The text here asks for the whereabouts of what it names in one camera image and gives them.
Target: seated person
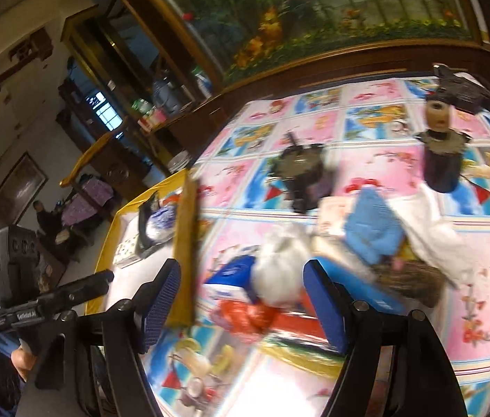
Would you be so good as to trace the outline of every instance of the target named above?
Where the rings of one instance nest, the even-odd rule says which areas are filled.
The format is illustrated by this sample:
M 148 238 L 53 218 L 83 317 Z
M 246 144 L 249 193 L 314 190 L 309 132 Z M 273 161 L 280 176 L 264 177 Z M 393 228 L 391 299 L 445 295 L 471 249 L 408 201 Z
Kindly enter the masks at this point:
M 62 230 L 61 214 L 47 212 L 41 201 L 34 201 L 33 207 L 36 210 L 36 220 L 42 231 L 52 240 L 56 239 Z
M 78 261 L 75 251 L 79 248 L 80 241 L 86 245 L 90 244 L 87 237 L 73 227 L 64 228 L 61 222 L 61 213 L 47 212 L 41 201 L 34 201 L 33 207 L 36 210 L 38 225 L 50 242 L 65 250 L 69 258 Z

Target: white plastic bag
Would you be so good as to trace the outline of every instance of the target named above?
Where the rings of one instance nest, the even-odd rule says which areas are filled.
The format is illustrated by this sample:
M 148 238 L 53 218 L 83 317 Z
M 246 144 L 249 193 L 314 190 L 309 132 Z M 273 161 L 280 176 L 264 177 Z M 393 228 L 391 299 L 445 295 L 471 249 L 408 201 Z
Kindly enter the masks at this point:
M 302 268 L 311 259 L 310 239 L 301 224 L 274 225 L 252 267 L 252 286 L 264 303 L 285 307 L 299 301 Z

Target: tablecloth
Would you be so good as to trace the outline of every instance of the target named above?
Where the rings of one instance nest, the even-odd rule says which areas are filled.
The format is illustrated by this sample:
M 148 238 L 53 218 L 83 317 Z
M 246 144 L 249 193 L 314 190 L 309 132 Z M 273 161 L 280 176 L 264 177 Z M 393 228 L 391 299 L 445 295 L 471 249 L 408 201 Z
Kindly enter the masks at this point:
M 83 189 L 101 207 L 114 196 L 114 190 L 110 185 L 96 177 L 91 177 L 83 184 Z M 72 226 L 78 222 L 87 220 L 97 214 L 97 210 L 78 194 L 61 214 L 61 223 L 64 226 Z
M 230 251 L 259 245 L 273 224 L 316 222 L 317 210 L 294 213 L 280 181 L 268 180 L 274 158 L 300 143 L 323 143 L 335 168 L 333 195 L 357 192 L 371 179 L 385 197 L 411 196 L 422 180 L 424 97 L 435 77 L 365 80 L 245 105 L 198 159 L 199 266 L 197 324 L 165 331 L 144 360 L 164 415 L 320 415 L 335 378 L 308 373 L 266 354 L 210 320 L 214 303 L 201 284 Z M 483 252 L 472 283 L 447 287 L 430 318 L 462 386 L 468 413 L 490 406 L 490 113 L 456 110 L 452 127 L 474 139 L 459 187 L 433 194 L 440 213 L 468 246 Z

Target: framed picture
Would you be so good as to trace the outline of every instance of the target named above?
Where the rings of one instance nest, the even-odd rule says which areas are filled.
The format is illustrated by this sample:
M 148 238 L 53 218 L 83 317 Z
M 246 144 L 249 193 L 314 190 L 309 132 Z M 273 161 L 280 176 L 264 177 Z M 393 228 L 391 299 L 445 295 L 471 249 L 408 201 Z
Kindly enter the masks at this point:
M 47 180 L 25 152 L 0 184 L 0 228 L 19 222 Z

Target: white cloth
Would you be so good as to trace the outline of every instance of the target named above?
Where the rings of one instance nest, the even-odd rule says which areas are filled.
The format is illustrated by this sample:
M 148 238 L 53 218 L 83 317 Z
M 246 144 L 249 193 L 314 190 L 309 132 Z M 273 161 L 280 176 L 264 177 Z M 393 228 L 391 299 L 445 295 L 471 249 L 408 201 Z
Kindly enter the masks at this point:
M 466 246 L 455 233 L 453 224 L 441 217 L 433 194 L 434 191 L 421 182 L 416 195 L 389 199 L 388 205 L 400 219 L 416 255 L 439 268 L 459 287 L 474 277 L 479 253 L 474 246 Z

